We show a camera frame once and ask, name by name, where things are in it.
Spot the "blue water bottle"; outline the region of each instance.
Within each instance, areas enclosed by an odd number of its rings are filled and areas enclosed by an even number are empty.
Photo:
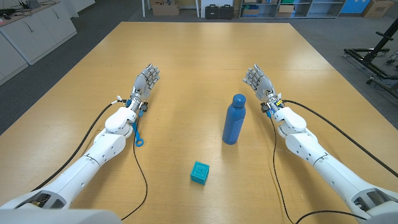
[[[238,141],[243,119],[246,115],[245,102],[246,97],[244,95],[236,94],[234,95],[232,104],[228,107],[223,133],[223,141],[226,144],[235,144]]]

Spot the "bottle cap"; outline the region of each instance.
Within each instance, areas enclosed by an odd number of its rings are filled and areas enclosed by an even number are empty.
[[[242,108],[244,107],[244,103],[246,102],[246,97],[242,94],[236,94],[234,95],[234,99],[232,100],[232,105],[236,108]]]

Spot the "black stand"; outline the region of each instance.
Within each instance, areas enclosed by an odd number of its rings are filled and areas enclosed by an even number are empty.
[[[374,49],[344,49],[344,52],[345,54],[353,57],[359,63],[364,65],[370,71],[375,73],[379,78],[398,80],[398,76],[388,75],[386,72],[381,70],[377,65],[374,65],[372,63],[373,59],[377,56],[377,53],[379,52],[387,53],[388,51],[390,51],[390,49],[383,49],[383,47],[389,40],[393,40],[392,36],[397,32],[397,30],[398,30],[398,18],[391,24],[390,28],[388,28],[388,30],[384,34],[382,34],[381,32],[376,32],[376,34],[382,36],[383,38],[380,40],[380,42],[376,45]],[[367,52],[367,54],[365,55],[365,57],[363,57],[358,52]],[[372,82],[377,83],[381,88],[387,90],[389,93],[391,93],[394,97],[398,99],[398,92],[396,92],[396,90],[398,89],[398,83],[395,84],[393,87],[388,87],[373,77],[370,78],[366,83],[370,84]]]

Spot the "cyan cube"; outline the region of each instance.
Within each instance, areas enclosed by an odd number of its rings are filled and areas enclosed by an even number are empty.
[[[209,168],[209,165],[195,161],[191,172],[191,180],[204,185],[209,174]]]

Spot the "cardboard box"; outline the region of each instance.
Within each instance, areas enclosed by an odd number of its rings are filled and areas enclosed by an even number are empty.
[[[243,9],[242,16],[258,16],[260,14],[260,9]]]
[[[150,0],[151,6],[161,6],[163,5],[163,0]]]
[[[152,6],[154,16],[179,16],[180,6]]]
[[[392,1],[376,1],[371,0],[362,13],[365,18],[381,18],[385,15],[387,10],[394,4]]]
[[[292,15],[293,11],[294,11],[293,5],[280,5],[276,17],[289,18]]]
[[[175,6],[175,0],[163,0],[163,5]]]

